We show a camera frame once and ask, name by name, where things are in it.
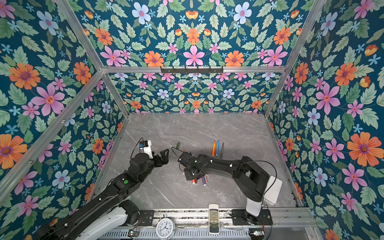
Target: remote control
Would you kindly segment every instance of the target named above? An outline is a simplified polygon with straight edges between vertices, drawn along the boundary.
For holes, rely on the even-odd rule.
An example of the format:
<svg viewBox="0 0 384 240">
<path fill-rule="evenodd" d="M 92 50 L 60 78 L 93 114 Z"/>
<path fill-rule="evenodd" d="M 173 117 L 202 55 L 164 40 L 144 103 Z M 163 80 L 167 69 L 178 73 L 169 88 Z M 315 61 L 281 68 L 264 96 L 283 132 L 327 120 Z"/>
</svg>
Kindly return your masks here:
<svg viewBox="0 0 384 240">
<path fill-rule="evenodd" d="M 209 212 L 209 234 L 219 234 L 219 211 L 218 211 L 218 204 L 209 204 L 208 206 L 208 212 Z"/>
</svg>

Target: orange marker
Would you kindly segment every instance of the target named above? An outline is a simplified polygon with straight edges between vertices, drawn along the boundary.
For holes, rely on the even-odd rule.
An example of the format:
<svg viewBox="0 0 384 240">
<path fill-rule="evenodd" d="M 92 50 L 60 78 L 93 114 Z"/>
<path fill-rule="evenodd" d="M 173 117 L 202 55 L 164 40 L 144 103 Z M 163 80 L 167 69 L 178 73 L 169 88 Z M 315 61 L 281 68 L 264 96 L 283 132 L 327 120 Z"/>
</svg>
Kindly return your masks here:
<svg viewBox="0 0 384 240">
<path fill-rule="evenodd" d="M 214 147 L 212 148 L 212 156 L 215 156 L 216 141 L 214 141 Z"/>
</svg>

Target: white clock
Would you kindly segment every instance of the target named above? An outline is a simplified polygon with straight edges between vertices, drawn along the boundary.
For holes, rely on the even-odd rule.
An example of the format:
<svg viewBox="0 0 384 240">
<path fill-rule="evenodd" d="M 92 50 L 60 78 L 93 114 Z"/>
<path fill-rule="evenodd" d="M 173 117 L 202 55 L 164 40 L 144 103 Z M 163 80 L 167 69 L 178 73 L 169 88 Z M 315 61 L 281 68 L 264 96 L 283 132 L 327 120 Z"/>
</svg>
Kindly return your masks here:
<svg viewBox="0 0 384 240">
<path fill-rule="evenodd" d="M 156 234 L 161 239 L 170 239 L 175 231 L 175 223 L 169 218 L 161 219 L 156 225 Z"/>
</svg>

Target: orange flower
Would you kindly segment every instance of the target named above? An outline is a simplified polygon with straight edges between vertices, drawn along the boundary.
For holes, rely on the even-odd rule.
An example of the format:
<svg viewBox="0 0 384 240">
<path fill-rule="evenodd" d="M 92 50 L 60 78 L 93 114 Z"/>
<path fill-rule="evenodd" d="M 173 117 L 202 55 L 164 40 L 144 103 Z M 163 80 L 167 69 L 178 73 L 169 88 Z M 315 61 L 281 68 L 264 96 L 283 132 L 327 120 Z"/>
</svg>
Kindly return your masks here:
<svg viewBox="0 0 384 240">
<path fill-rule="evenodd" d="M 118 132 L 120 132 L 121 127 L 122 127 L 122 122 L 120 122 L 120 123 L 118 124 Z"/>
<path fill-rule="evenodd" d="M 144 55 L 144 62 L 148 64 L 148 67 L 162 67 L 164 66 L 164 59 L 161 58 L 160 53 L 155 53 L 154 51 L 149 51 Z"/>
<path fill-rule="evenodd" d="M 295 17 L 297 17 L 297 15 L 299 15 L 299 10 L 295 10 L 295 11 L 293 11 L 292 13 L 291 13 L 291 18 L 295 18 Z"/>
<path fill-rule="evenodd" d="M 175 35 L 176 36 L 181 36 L 181 34 L 182 34 L 181 29 L 176 29 Z"/>
<path fill-rule="evenodd" d="M 132 101 L 131 106 L 135 109 L 140 109 L 141 108 L 141 103 L 138 103 L 137 101 Z"/>
<path fill-rule="evenodd" d="M 212 33 L 211 33 L 211 30 L 209 30 L 209 29 L 207 29 L 207 28 L 204 30 L 204 35 L 205 35 L 205 36 L 209 36 L 209 35 L 211 35 L 211 34 L 212 34 Z"/>
<path fill-rule="evenodd" d="M 277 31 L 276 36 L 273 38 L 275 41 L 275 44 L 283 45 L 286 41 L 288 41 L 288 38 L 291 36 L 291 30 L 289 28 L 282 28 L 281 30 Z"/>
<path fill-rule="evenodd" d="M 99 42 L 103 43 L 104 45 L 112 45 L 113 39 L 111 34 L 108 31 L 104 31 L 103 28 L 97 28 L 95 36 L 98 38 Z"/>
<path fill-rule="evenodd" d="M 95 143 L 93 144 L 93 149 L 92 149 L 92 151 L 93 151 L 95 154 L 99 154 L 99 153 L 101 152 L 101 150 L 103 149 L 103 147 L 104 147 L 103 140 L 101 140 L 101 138 L 96 139 L 96 140 L 95 140 Z"/>
<path fill-rule="evenodd" d="M 200 106 L 201 106 L 201 103 L 200 103 L 199 101 L 194 101 L 194 102 L 192 103 L 192 107 L 194 107 L 194 108 L 196 108 L 196 109 L 198 109 Z"/>
<path fill-rule="evenodd" d="M 379 48 L 378 48 L 376 45 L 369 45 L 369 46 L 365 49 L 364 53 L 365 53 L 366 56 L 369 56 L 369 55 L 374 54 L 378 49 L 379 49 Z"/>
<path fill-rule="evenodd" d="M 85 13 L 85 15 L 89 18 L 89 19 L 93 19 L 93 13 L 91 13 L 90 11 L 85 11 L 84 12 Z"/>
<path fill-rule="evenodd" d="M 54 226 L 59 221 L 58 218 L 55 218 L 52 220 L 52 222 L 49 224 L 50 227 Z"/>
<path fill-rule="evenodd" d="M 332 229 L 325 230 L 325 238 L 327 240 L 340 240 L 339 236 Z"/>
<path fill-rule="evenodd" d="M 337 85 L 342 86 L 344 84 L 344 86 L 347 86 L 349 81 L 352 81 L 355 78 L 355 72 L 357 69 L 355 66 L 352 66 L 353 63 L 348 63 L 348 65 L 344 63 L 341 65 L 340 69 L 337 69 L 337 77 L 335 77 L 335 82 L 337 82 Z"/>
<path fill-rule="evenodd" d="M 360 80 L 360 86 L 363 88 L 368 88 L 371 85 L 371 79 L 368 76 L 363 77 Z"/>
<path fill-rule="evenodd" d="M 349 155 L 353 160 L 358 160 L 358 164 L 363 167 L 367 166 L 367 161 L 370 166 L 374 167 L 379 164 L 377 159 L 384 158 L 384 150 L 377 148 L 381 146 L 381 141 L 377 137 L 371 138 L 368 132 L 361 132 L 360 136 L 355 133 L 351 137 L 352 142 L 348 142 L 347 148 L 351 150 Z"/>
<path fill-rule="evenodd" d="M 228 53 L 228 57 L 225 58 L 227 67 L 240 67 L 241 63 L 244 62 L 243 53 L 239 53 L 239 51 L 234 51 L 233 53 Z"/>
<path fill-rule="evenodd" d="M 292 139 L 287 138 L 287 140 L 285 141 L 285 146 L 287 147 L 287 150 L 291 152 L 293 150 L 293 147 L 295 146 L 295 143 L 292 141 Z"/>
<path fill-rule="evenodd" d="M 88 197 L 89 197 L 89 195 L 91 194 L 91 191 L 92 191 L 92 189 L 93 189 L 93 187 L 94 187 L 94 183 L 92 183 L 89 187 L 87 187 L 87 190 L 85 190 L 85 196 L 84 196 L 84 200 L 88 200 Z"/>
<path fill-rule="evenodd" d="M 198 11 L 186 11 L 185 15 L 187 16 L 188 19 L 197 19 L 199 12 Z"/>
<path fill-rule="evenodd" d="M 13 162 L 18 162 L 23 156 L 21 153 L 27 151 L 27 145 L 22 144 L 24 139 L 15 136 L 12 139 L 11 134 L 0 135 L 0 164 L 2 169 L 13 167 Z"/>
<path fill-rule="evenodd" d="M 195 28 L 191 28 L 189 33 L 187 33 L 187 40 L 190 44 L 196 45 L 199 42 L 200 34 L 197 32 Z"/>
<path fill-rule="evenodd" d="M 302 195 L 303 190 L 301 189 L 301 187 L 299 187 L 299 184 L 297 182 L 295 182 L 295 187 L 296 187 L 297 192 L 299 193 L 300 199 L 302 200 L 303 199 L 303 195 Z"/>
<path fill-rule="evenodd" d="M 254 101 L 251 106 L 252 108 L 259 108 L 262 106 L 262 104 L 263 103 L 261 101 Z"/>
<path fill-rule="evenodd" d="M 9 72 L 12 73 L 9 75 L 9 78 L 12 82 L 16 82 L 15 85 L 19 88 L 25 88 L 27 90 L 36 87 L 37 83 L 40 82 L 39 72 L 36 69 L 33 69 L 33 66 L 24 63 L 18 63 L 17 68 L 11 67 Z"/>
<path fill-rule="evenodd" d="M 307 74 L 309 73 L 308 64 L 301 63 L 300 66 L 297 67 L 295 73 L 295 82 L 298 84 L 302 84 L 307 79 Z"/>
<path fill-rule="evenodd" d="M 74 66 L 76 68 L 73 69 L 73 73 L 76 74 L 77 81 L 85 85 L 91 78 L 89 67 L 86 66 L 83 62 L 75 63 Z"/>
</svg>

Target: aluminum profile beam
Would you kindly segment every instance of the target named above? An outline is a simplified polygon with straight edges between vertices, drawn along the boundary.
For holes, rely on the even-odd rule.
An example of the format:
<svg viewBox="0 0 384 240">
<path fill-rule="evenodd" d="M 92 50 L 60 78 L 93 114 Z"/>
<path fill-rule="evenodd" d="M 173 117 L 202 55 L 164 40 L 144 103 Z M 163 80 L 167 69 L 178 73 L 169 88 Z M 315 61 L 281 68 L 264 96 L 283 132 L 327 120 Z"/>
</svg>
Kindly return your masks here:
<svg viewBox="0 0 384 240">
<path fill-rule="evenodd" d="M 9 193 L 16 187 L 20 179 L 24 177 L 31 166 L 45 151 L 46 146 L 53 140 L 64 126 L 67 119 L 70 119 L 72 114 L 83 103 L 84 99 L 94 89 L 102 77 L 101 71 L 97 71 L 87 84 L 77 93 L 72 101 L 64 108 L 64 110 L 55 118 L 51 125 L 40 135 L 33 143 L 21 159 L 14 165 L 13 168 L 4 176 L 0 182 L 0 205 L 8 197 Z"/>
<path fill-rule="evenodd" d="M 279 82 L 277 83 L 275 90 L 273 91 L 272 96 L 269 100 L 268 107 L 264 113 L 266 117 L 268 117 L 269 113 L 271 112 L 271 110 L 273 108 L 273 105 L 276 103 L 276 101 L 279 97 L 279 94 L 280 94 L 281 90 L 283 89 L 284 82 L 285 82 L 285 80 L 288 79 L 289 74 L 291 73 L 292 68 L 293 68 L 297 58 L 299 57 L 299 54 L 300 54 L 301 50 L 303 49 L 304 44 L 305 44 L 310 32 L 312 31 L 312 28 L 313 28 L 319 14 L 321 13 L 321 10 L 322 10 L 326 1 L 327 0 L 315 0 L 315 2 L 313 3 L 312 8 L 311 8 L 310 12 L 308 13 L 307 19 L 305 20 L 305 23 L 303 25 L 301 33 L 300 33 L 299 37 L 297 38 L 296 44 L 293 47 L 291 54 L 289 55 L 289 58 L 288 58 L 288 61 L 286 64 L 286 71 L 281 75 Z"/>
<path fill-rule="evenodd" d="M 76 14 L 74 13 L 73 9 L 71 8 L 71 5 L 68 3 L 67 0 L 56 0 L 55 2 L 59 7 L 60 11 L 63 13 L 65 19 L 70 25 L 72 31 L 75 33 L 85 52 L 87 53 L 89 59 L 92 61 L 96 70 L 99 71 L 103 67 L 103 63 L 101 62 L 99 55 L 93 48 L 87 35 L 85 35 L 84 29 L 81 26 L 81 23 L 78 20 Z"/>
<path fill-rule="evenodd" d="M 122 111 L 122 114 L 124 115 L 124 117 L 127 118 L 129 115 L 128 109 L 125 106 L 124 101 L 120 93 L 118 92 L 116 86 L 113 84 L 111 77 L 105 73 L 103 76 L 103 81 L 107 86 L 107 88 L 109 89 L 111 96 L 113 97 L 113 99 L 115 99 L 116 104 L 119 106 L 120 111 Z"/>
<path fill-rule="evenodd" d="M 121 140 L 122 136 L 124 135 L 124 132 L 125 132 L 125 129 L 127 128 L 127 125 L 128 125 L 128 118 L 125 118 L 125 120 L 122 123 L 122 127 L 120 129 L 120 132 L 118 133 L 117 138 L 115 139 L 115 142 L 112 146 L 112 149 L 109 151 L 108 158 L 105 160 L 103 169 L 100 171 L 99 176 L 95 182 L 95 185 L 94 185 L 94 187 L 93 187 L 93 189 L 92 189 L 92 191 L 88 197 L 87 203 L 92 200 L 94 195 L 97 196 L 100 193 L 101 188 L 104 188 L 104 186 L 101 186 L 100 184 L 102 184 L 102 182 L 103 182 L 103 178 L 104 178 L 104 174 L 105 174 L 106 170 L 109 169 L 109 166 L 110 166 L 110 164 L 113 160 L 113 157 L 114 157 L 114 155 L 115 155 L 115 153 L 119 147 L 120 140 Z"/>
<path fill-rule="evenodd" d="M 198 72 L 198 69 L 207 71 L 209 67 L 103 67 L 103 73 L 191 73 Z M 211 67 L 212 73 L 284 73 L 285 70 L 285 66 Z"/>
</svg>

